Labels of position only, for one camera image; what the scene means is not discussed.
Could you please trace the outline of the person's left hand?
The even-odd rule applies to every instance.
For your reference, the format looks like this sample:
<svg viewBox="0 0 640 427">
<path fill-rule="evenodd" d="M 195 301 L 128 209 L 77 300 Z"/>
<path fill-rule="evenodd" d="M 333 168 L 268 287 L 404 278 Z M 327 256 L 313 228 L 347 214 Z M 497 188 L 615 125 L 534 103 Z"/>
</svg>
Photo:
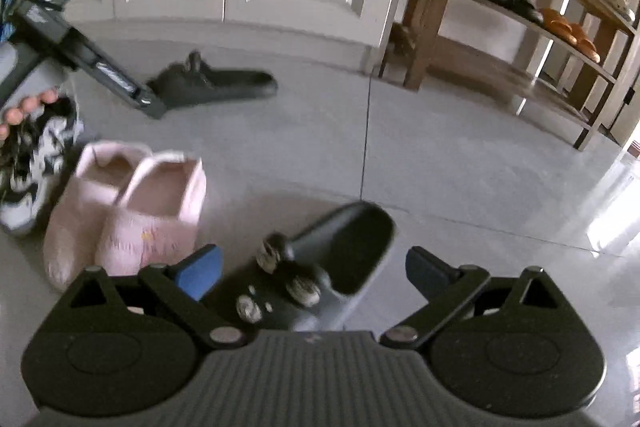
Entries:
<svg viewBox="0 0 640 427">
<path fill-rule="evenodd" d="M 34 113 L 40 106 L 52 104 L 58 99 L 58 90 L 50 89 L 37 95 L 29 95 L 17 104 L 8 107 L 2 115 L 0 124 L 0 139 L 2 142 L 9 138 L 11 129 L 16 127 L 31 113 Z"/>
</svg>

